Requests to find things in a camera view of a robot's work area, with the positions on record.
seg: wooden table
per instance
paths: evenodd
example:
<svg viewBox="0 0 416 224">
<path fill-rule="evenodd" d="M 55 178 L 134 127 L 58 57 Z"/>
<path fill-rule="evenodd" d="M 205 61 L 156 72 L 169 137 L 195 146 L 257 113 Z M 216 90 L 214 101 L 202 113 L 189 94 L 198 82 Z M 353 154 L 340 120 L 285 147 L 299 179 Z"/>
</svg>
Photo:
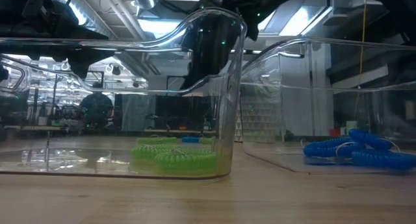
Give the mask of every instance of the wooden table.
<svg viewBox="0 0 416 224">
<path fill-rule="evenodd" d="M 0 175 L 1 223 L 415 223 L 416 178 L 308 175 L 246 156 L 218 181 Z"/>
</svg>

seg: red object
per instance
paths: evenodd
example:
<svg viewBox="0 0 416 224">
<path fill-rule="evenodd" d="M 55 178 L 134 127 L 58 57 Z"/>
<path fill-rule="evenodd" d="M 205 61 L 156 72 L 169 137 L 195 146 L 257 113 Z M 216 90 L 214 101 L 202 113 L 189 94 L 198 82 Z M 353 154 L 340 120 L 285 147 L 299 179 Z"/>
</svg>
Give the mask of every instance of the red object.
<svg viewBox="0 0 416 224">
<path fill-rule="evenodd" d="M 341 130 L 340 129 L 331 129 L 330 130 L 330 136 L 341 136 Z"/>
</svg>

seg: clear plastic container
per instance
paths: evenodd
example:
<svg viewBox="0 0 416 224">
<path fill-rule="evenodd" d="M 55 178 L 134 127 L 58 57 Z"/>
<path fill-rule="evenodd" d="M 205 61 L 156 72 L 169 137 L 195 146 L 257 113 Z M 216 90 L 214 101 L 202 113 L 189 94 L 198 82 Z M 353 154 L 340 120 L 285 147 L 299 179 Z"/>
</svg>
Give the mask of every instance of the clear plastic container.
<svg viewBox="0 0 416 224">
<path fill-rule="evenodd" d="M 1 38 L 1 63 L 11 74 L 0 85 L 0 171 L 227 175 L 245 34 L 240 17 L 206 8 L 151 42 Z M 216 51 L 189 66 L 201 49 L 196 39 Z M 220 71 L 206 70 L 213 66 Z"/>
<path fill-rule="evenodd" d="M 392 156 L 384 155 L 388 152 L 382 152 L 382 157 L 364 155 L 379 160 L 373 163 L 359 161 L 362 155 L 339 156 L 335 150 L 341 143 L 337 142 L 332 142 L 336 147 L 326 143 L 333 150 L 327 155 L 304 150 L 311 142 L 349 137 L 350 129 L 358 129 L 366 136 L 392 141 L 402 153 L 416 153 L 415 55 L 414 47 L 282 39 L 242 70 L 240 114 L 245 152 L 296 172 L 396 171 L 385 165 L 389 162 L 384 160 Z M 363 146 L 372 149 L 369 143 Z M 379 153 L 368 150 L 355 151 Z"/>
</svg>

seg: person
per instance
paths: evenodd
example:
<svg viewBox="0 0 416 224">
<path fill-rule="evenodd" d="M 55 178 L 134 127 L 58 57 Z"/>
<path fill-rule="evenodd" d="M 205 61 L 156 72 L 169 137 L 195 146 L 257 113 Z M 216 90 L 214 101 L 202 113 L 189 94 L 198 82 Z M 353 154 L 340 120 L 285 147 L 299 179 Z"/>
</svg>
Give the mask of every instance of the person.
<svg viewBox="0 0 416 224">
<path fill-rule="evenodd" d="M 93 88 L 101 88 L 101 83 L 95 82 Z M 95 127 L 102 129 L 108 122 L 108 118 L 112 116 L 114 108 L 109 97 L 101 92 L 94 92 L 86 96 L 79 104 L 83 113 L 83 125 L 87 127 Z"/>
</svg>

